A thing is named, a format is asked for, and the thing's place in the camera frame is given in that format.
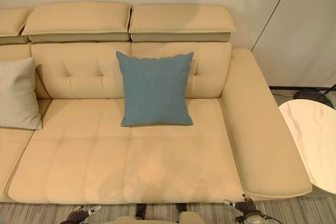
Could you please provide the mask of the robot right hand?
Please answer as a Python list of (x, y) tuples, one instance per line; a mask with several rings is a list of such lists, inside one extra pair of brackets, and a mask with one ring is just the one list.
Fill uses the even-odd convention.
[(232, 202), (230, 200), (224, 200), (224, 204), (234, 207), (243, 215), (235, 218), (236, 223), (244, 223), (244, 221), (251, 215), (257, 212), (257, 206), (250, 196), (242, 194), (244, 200), (239, 202)]

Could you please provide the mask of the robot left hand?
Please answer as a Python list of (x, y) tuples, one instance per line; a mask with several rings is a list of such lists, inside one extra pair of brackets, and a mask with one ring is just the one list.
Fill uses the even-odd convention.
[(94, 206), (88, 210), (84, 209), (84, 205), (79, 205), (68, 215), (67, 221), (70, 221), (71, 223), (83, 223), (88, 217), (96, 214), (101, 209), (101, 205)]

